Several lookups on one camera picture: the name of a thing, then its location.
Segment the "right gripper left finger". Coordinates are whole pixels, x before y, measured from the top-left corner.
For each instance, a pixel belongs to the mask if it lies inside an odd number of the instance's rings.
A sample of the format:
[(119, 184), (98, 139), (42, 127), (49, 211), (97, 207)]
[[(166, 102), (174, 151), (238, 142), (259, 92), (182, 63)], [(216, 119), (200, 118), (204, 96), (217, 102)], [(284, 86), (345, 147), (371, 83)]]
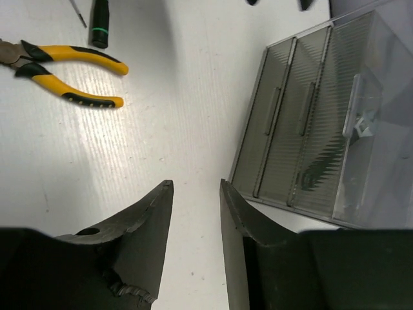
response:
[(1, 229), (2, 309), (150, 309), (157, 300), (174, 184), (79, 231)]

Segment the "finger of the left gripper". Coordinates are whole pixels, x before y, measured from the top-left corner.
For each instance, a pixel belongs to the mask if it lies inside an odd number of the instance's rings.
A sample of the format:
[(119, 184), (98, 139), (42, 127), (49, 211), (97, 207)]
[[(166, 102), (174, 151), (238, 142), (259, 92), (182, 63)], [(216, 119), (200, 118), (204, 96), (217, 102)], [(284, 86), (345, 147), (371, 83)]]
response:
[(259, 3), (259, 0), (247, 0), (247, 3), (251, 6), (254, 6)]
[(313, 2), (314, 0), (298, 0), (299, 9), (306, 11), (312, 6)]

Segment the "green black screwdriver upper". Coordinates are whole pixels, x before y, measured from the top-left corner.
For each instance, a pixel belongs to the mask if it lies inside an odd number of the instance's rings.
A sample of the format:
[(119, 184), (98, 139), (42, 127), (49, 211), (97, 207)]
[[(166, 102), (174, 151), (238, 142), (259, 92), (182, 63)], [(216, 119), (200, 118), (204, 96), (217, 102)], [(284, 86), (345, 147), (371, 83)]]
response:
[(91, 9), (89, 42), (92, 46), (106, 49), (109, 37), (109, 3), (108, 0), (95, 0)]

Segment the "green black screwdriver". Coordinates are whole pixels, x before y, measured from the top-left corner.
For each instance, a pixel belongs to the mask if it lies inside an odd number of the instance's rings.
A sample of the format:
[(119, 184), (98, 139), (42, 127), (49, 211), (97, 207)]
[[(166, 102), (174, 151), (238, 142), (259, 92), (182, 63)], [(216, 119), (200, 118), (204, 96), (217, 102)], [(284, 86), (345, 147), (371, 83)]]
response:
[(92, 46), (106, 49), (109, 37), (109, 3), (108, 0), (95, 0), (91, 9), (89, 42)]
[(81, 21), (82, 25), (84, 26), (84, 28), (87, 28), (86, 22), (85, 22), (85, 20), (84, 20), (84, 18), (83, 18), (83, 16), (82, 16), (82, 14), (81, 14), (81, 12), (80, 12), (77, 4), (76, 4), (76, 2), (75, 2), (74, 0), (70, 0), (70, 3), (71, 3), (71, 5), (72, 5), (72, 7), (73, 7), (73, 9), (74, 9), (77, 17), (79, 18), (79, 20)]

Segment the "green black screwdriver lower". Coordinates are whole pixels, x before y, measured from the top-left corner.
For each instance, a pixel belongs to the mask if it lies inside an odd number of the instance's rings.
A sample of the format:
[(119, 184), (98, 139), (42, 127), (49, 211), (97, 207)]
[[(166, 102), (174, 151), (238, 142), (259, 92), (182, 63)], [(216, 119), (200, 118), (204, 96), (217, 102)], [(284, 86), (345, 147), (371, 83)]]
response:
[(79, 20), (81, 21), (82, 25), (84, 26), (84, 28), (87, 28), (86, 22), (85, 22), (85, 20), (84, 20), (84, 18), (83, 18), (83, 16), (82, 16), (82, 14), (81, 14), (81, 12), (80, 12), (77, 4), (76, 4), (76, 2), (75, 2), (74, 0), (70, 0), (70, 3), (71, 3), (71, 5), (72, 5), (72, 7), (73, 7), (73, 9), (74, 9), (77, 17), (79, 18)]

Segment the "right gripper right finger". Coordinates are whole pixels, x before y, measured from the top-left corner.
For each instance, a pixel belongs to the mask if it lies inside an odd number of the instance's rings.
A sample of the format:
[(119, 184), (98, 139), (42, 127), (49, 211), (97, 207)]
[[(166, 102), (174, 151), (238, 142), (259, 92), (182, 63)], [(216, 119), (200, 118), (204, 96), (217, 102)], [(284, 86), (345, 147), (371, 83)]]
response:
[(296, 233), (220, 183), (231, 309), (411, 309), (412, 231)]

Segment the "clear plastic drawer organizer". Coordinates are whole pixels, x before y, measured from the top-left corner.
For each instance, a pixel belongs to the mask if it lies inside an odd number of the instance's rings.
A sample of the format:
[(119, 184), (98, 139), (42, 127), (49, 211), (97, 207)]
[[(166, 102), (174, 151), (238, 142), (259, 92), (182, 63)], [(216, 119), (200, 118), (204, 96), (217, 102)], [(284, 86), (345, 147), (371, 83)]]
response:
[(266, 47), (232, 185), (345, 227), (412, 227), (412, 2), (373, 1)]

